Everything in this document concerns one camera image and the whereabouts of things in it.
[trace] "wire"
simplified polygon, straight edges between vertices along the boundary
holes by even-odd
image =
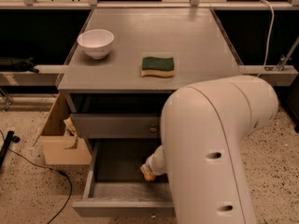
[[[1,135],[2,135],[3,141],[5,141],[5,137],[4,137],[4,135],[3,135],[3,133],[2,133],[1,130],[0,130],[0,133],[1,133]],[[12,152],[12,153],[18,155],[19,157],[25,159],[26,161],[28,161],[28,162],[31,163],[32,165],[34,165],[34,166],[36,166],[36,167],[39,167],[39,168],[44,168],[44,169],[49,169],[49,170],[51,170],[51,171],[55,171],[55,172],[57,172],[58,174],[60,174],[60,175],[62,175],[62,176],[64,176],[64,177],[66,177],[66,179],[68,180],[69,185],[70,185],[69,195],[68,195],[68,197],[67,197],[67,199],[66,199],[66,201],[65,201],[65,203],[64,203],[64,206],[63,206],[63,207],[58,211],[58,213],[56,213],[56,215],[55,215],[55,216],[48,222],[48,224],[51,223],[51,222],[52,222],[58,215],[60,215],[60,213],[64,210],[64,208],[66,207],[68,201],[70,200],[70,198],[71,198],[71,196],[72,196],[72,192],[73,192],[73,184],[72,184],[71,179],[70,179],[69,176],[68,176],[65,172],[63,172],[63,171],[60,171],[60,170],[57,170],[57,169],[54,169],[54,168],[50,168],[50,167],[48,167],[48,166],[41,166],[41,165],[38,165],[38,164],[36,164],[36,163],[33,163],[33,162],[29,161],[29,160],[28,160],[27,158],[25,158],[23,155],[21,155],[20,153],[15,152],[15,151],[13,151],[13,150],[11,150],[10,148],[9,148],[8,150],[9,150],[10,152]]]
[[[271,37],[272,27],[273,27],[274,18],[275,18],[274,9],[273,9],[272,5],[266,0],[261,0],[260,2],[270,7],[271,13],[272,13],[272,18],[271,18],[271,23],[270,23],[270,27],[269,27],[268,37],[267,37],[267,43],[266,43],[266,49],[265,49],[265,55],[264,55],[264,61],[263,61],[263,68],[257,77],[259,77],[262,74],[262,71],[264,70],[266,63],[267,63],[270,37]]]

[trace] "sponge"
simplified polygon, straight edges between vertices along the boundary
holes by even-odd
[[[142,60],[141,76],[173,77],[175,75],[174,58],[145,57]]]

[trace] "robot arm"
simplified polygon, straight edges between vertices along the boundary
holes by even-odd
[[[229,77],[174,92],[162,113],[162,146],[143,172],[167,173],[179,224],[254,224],[240,140],[278,111],[262,79]]]

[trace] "bowl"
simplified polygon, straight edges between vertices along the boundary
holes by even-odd
[[[94,59],[106,57],[112,50],[114,35],[103,29],[86,31],[78,36],[78,45],[83,52]]]

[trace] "cardboard box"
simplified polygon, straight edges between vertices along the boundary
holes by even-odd
[[[65,98],[59,94],[53,104],[45,127],[39,137],[46,164],[90,164],[91,153],[84,139],[64,136],[64,120],[70,110]]]

